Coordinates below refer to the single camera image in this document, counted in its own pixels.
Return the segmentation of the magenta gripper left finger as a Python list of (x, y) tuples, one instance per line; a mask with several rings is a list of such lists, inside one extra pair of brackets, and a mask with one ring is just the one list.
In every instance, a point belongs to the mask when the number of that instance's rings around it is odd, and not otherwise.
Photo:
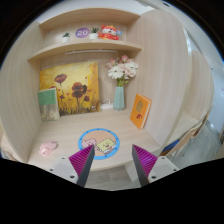
[(70, 157), (62, 157), (48, 171), (78, 186), (84, 187), (95, 155), (94, 146), (88, 146)]

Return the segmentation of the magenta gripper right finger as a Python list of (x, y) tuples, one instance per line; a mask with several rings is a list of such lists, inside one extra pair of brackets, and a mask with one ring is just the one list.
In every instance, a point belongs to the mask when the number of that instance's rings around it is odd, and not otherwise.
[(178, 171), (178, 168), (166, 156), (157, 157), (137, 145), (132, 145), (132, 157), (141, 186), (146, 186)]

